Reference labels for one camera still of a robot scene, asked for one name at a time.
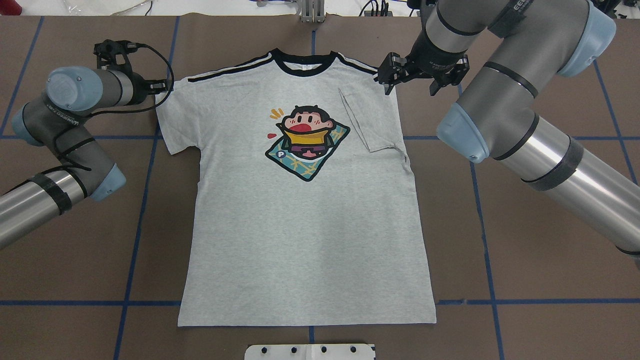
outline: black cable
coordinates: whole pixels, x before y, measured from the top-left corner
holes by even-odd
[[[147,12],[145,12],[145,16],[149,15],[149,12],[151,11],[151,9],[154,8],[154,2],[151,1],[151,6],[149,6],[149,10],[147,10]]]
[[[66,134],[67,132],[69,132],[71,129],[75,129],[76,126],[75,125],[69,125],[67,126],[63,131],[60,131],[56,136],[53,137],[53,149],[56,151],[58,155],[58,159],[60,161],[65,160],[66,162],[70,163],[71,165],[66,165],[68,168],[79,168],[80,170],[84,170],[84,171],[91,171],[90,167],[86,167],[84,165],[80,165],[78,163],[76,163],[75,161],[69,159],[67,157],[67,154],[63,154],[62,151],[60,151],[60,149],[58,148],[58,139]]]
[[[145,111],[149,111],[149,110],[153,110],[155,108],[157,108],[158,106],[162,105],[162,103],[164,103],[167,98],[169,97],[169,95],[171,94],[171,92],[173,91],[173,84],[175,82],[175,77],[173,76],[173,69],[171,68],[171,64],[169,63],[169,61],[162,56],[161,53],[158,52],[158,50],[155,50],[153,47],[147,45],[147,44],[138,44],[138,47],[146,47],[147,49],[153,51],[156,55],[158,55],[160,57],[160,59],[162,59],[164,61],[164,63],[166,64],[167,68],[169,69],[169,73],[171,74],[171,83],[169,84],[169,89],[166,92],[165,97],[163,97],[162,100],[160,100],[159,103],[153,105],[153,106],[149,106],[148,108],[144,108],[144,109],[138,109],[138,110],[104,110],[104,111],[98,111],[97,113],[92,113],[89,114],[87,117],[94,117],[96,115],[102,115],[102,114],[132,114],[132,113],[143,113]]]
[[[362,16],[362,14],[364,13],[364,10],[367,8],[367,5],[371,4],[371,8],[373,9],[373,0],[369,0],[366,4],[364,4],[364,6],[362,7],[362,9],[360,9],[360,13],[358,14],[358,16]]]

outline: brown table surface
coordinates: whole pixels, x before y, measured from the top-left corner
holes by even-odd
[[[637,76],[640,22],[618,20],[605,54],[557,78],[535,110],[625,176],[640,176]],[[56,166],[14,135],[10,117],[48,73],[95,66],[106,38],[154,46],[178,79],[260,56],[338,51],[378,65],[406,54],[416,18],[0,17],[0,190]],[[499,43],[483,33],[468,52],[468,84]],[[134,71],[161,78],[151,52]],[[231,359],[248,345],[376,345],[390,359],[638,359],[640,272],[603,236],[499,165],[471,165],[435,138],[458,96],[427,80],[397,87],[415,172],[437,303],[435,325],[178,328],[199,153],[166,150],[153,111],[102,115],[88,129],[127,176],[100,204],[86,200],[0,252],[1,359]]]

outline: short sleeve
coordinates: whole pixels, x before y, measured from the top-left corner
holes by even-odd
[[[189,146],[199,147],[200,124],[197,109],[197,98],[190,96],[189,84],[176,83],[169,98],[156,108],[160,130],[167,149],[171,155]],[[164,94],[156,96],[156,101]]]
[[[402,146],[395,90],[385,95],[382,85],[367,78],[341,87],[339,92],[351,124],[367,150],[373,152]]]

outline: black hair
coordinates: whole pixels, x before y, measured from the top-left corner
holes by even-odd
[[[320,114],[321,122],[327,122],[331,120],[333,121],[333,123],[335,123],[335,121],[331,119],[331,117],[326,111],[322,110],[321,108],[318,108],[318,105],[296,106],[295,109],[293,109],[293,111],[291,112],[291,115],[286,116],[284,119],[282,119],[282,123],[284,124],[286,120],[294,118],[296,117],[297,114],[302,114],[302,113],[318,113]]]

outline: cartoon print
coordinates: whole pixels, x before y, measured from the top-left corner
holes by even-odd
[[[278,110],[271,110],[269,117],[278,119],[278,115],[284,115],[282,109]],[[333,120],[318,105],[295,106],[291,114],[276,126],[282,132],[282,137],[265,155],[304,181],[313,180],[349,133],[347,126]]]

